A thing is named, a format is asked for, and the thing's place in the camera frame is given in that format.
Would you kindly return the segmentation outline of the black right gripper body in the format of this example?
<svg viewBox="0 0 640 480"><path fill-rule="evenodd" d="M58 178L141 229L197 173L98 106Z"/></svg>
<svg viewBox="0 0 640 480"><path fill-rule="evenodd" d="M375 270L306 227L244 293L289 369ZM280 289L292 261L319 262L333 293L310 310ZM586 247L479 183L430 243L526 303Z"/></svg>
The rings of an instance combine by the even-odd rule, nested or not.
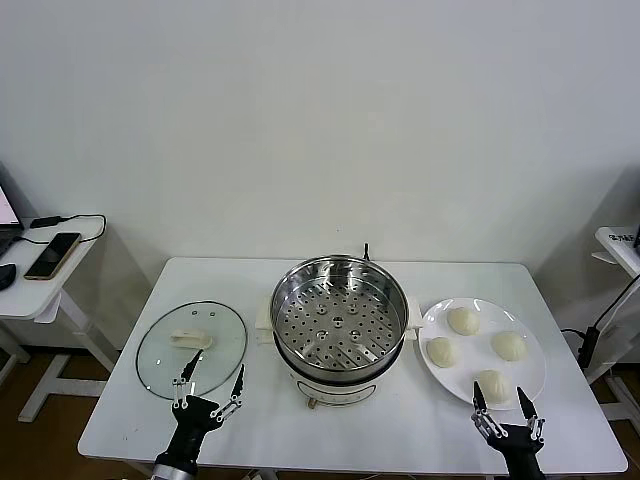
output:
<svg viewBox="0 0 640 480"><path fill-rule="evenodd" d="M523 438L510 434L508 437L493 438L492 447L504 457L508 478L513 480L540 480L544 473L539 467L537 453L543 444L532 440L528 434Z"/></svg>

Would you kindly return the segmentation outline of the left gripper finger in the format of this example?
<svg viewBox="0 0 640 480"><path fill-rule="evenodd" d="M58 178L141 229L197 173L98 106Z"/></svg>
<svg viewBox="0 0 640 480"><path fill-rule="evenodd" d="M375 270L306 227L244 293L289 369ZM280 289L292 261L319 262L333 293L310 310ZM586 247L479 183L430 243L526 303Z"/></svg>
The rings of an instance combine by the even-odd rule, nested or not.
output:
<svg viewBox="0 0 640 480"><path fill-rule="evenodd" d="M192 357L192 359L185 365L179 377L172 380L173 386L173 408L187 408L188 401L187 395L189 392L189 385L191 384L191 378L200 361L200 358L204 350L200 349Z"/></svg>
<svg viewBox="0 0 640 480"><path fill-rule="evenodd" d="M231 390L228 402L224 406L218 407L211 412L210 417L212 419L227 419L242 407L241 396L244 389L244 373L245 365L242 364Z"/></svg>

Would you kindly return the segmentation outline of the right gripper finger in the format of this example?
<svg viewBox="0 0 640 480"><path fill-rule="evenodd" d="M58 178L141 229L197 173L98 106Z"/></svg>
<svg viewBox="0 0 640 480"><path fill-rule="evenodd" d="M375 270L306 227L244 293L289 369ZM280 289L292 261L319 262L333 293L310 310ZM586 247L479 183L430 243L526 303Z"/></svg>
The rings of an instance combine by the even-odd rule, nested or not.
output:
<svg viewBox="0 0 640 480"><path fill-rule="evenodd" d="M517 394L522 413L527 422L527 429L531 440L543 443L545 419L537 414L533 401L529 399L520 386L517 387Z"/></svg>
<svg viewBox="0 0 640 480"><path fill-rule="evenodd" d="M502 439L506 437L506 431L489 414L488 407L478 381L473 383L474 413L471 420L476 429L485 440L491 438Z"/></svg>

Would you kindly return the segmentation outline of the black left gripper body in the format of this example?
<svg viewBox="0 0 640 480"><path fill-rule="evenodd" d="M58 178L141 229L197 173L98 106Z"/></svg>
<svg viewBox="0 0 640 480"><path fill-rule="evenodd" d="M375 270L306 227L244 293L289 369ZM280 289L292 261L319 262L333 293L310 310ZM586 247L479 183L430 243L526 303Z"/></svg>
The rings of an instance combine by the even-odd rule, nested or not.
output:
<svg viewBox="0 0 640 480"><path fill-rule="evenodd" d="M197 460L205 437L221 427L214 411L219 404L187 395L186 407L172 408L177 426L167 449L155 460L155 471L197 471Z"/></svg>

